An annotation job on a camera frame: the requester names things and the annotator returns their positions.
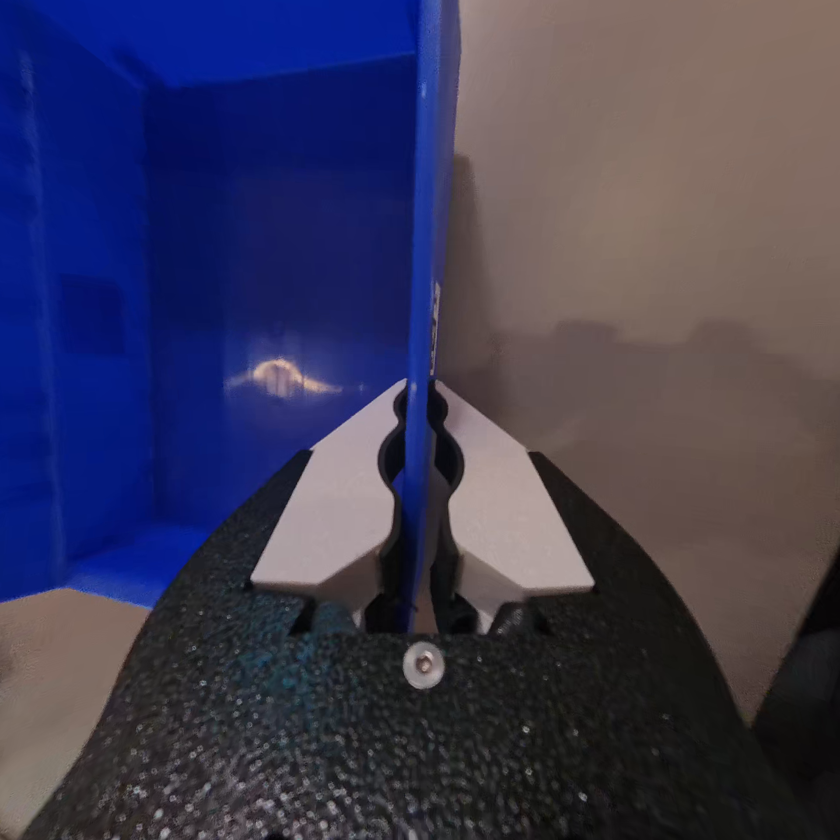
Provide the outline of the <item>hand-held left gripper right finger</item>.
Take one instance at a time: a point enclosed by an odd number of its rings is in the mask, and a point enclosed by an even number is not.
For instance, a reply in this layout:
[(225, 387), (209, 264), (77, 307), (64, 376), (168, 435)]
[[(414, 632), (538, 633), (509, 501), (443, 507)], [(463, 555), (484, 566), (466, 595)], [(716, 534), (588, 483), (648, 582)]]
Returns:
[(499, 610), (534, 597), (578, 595), (595, 582), (525, 446), (441, 381), (442, 444), (457, 446), (448, 524), (455, 544), (455, 594), (487, 634)]

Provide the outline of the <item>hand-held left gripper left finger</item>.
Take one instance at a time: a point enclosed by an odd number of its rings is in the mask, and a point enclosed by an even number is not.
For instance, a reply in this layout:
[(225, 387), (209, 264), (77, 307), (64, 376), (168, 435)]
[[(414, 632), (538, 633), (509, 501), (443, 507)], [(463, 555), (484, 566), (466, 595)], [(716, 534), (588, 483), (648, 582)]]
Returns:
[(400, 380), (309, 450), (256, 589), (337, 603), (370, 633), (400, 630), (405, 413)]

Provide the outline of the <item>blue plastic bin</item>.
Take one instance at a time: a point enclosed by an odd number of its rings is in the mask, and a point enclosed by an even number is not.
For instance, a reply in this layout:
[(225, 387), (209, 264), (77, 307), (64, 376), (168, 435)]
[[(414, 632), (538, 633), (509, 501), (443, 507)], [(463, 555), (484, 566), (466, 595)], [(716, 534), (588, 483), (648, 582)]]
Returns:
[(2, 602), (152, 606), (403, 379), (430, 2), (2, 2)]

